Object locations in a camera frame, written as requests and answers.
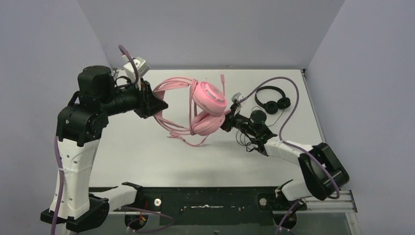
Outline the pink over-ear headphones with cable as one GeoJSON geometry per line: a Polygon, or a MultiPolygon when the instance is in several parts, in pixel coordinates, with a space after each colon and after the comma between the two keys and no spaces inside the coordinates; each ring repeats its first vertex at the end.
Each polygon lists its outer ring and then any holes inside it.
{"type": "Polygon", "coordinates": [[[225,96],[225,76],[220,75],[222,90],[215,85],[187,77],[171,77],[153,89],[156,98],[164,100],[165,92],[189,87],[188,127],[184,127],[168,119],[159,111],[154,115],[155,121],[169,132],[169,138],[179,139],[193,147],[202,145],[207,137],[216,132],[224,123],[230,110],[225,96]]]}

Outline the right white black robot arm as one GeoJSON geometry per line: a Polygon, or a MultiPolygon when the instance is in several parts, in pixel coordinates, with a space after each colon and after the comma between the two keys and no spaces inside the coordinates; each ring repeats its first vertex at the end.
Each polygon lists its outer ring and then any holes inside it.
{"type": "Polygon", "coordinates": [[[259,110],[254,111],[251,118],[232,111],[226,115],[221,129],[229,132],[235,128],[248,137],[255,151],[300,168],[301,179],[289,180],[276,189],[277,206],[287,209],[295,200],[308,197],[321,201],[338,199],[340,188],[349,181],[349,175],[332,148],[325,142],[309,145],[284,140],[269,129],[265,119],[265,113],[259,110]]]}

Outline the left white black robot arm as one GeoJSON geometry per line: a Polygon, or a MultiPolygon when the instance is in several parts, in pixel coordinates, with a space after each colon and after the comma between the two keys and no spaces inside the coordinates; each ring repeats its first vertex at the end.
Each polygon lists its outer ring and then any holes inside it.
{"type": "Polygon", "coordinates": [[[106,66],[89,66],[77,77],[79,89],[57,117],[54,152],[58,165],[53,201],[41,213],[55,233],[64,224],[67,234],[79,234],[100,227],[108,214],[123,206],[139,209],[145,204],[142,186],[124,182],[110,190],[93,194],[90,176],[103,129],[109,117],[134,111],[149,118],[167,109],[157,98],[150,83],[117,86],[106,66]]]}

